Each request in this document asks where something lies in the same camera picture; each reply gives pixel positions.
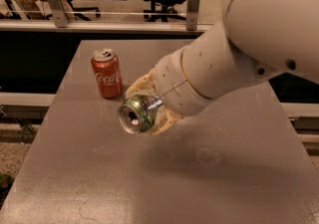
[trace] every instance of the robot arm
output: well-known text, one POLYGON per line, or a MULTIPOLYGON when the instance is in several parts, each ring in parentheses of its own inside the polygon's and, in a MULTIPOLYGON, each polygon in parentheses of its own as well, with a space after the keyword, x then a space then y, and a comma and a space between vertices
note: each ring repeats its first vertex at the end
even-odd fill
POLYGON ((319 82, 318 1, 225 0, 222 21, 129 88, 122 126, 160 133, 216 98, 284 72, 319 82))

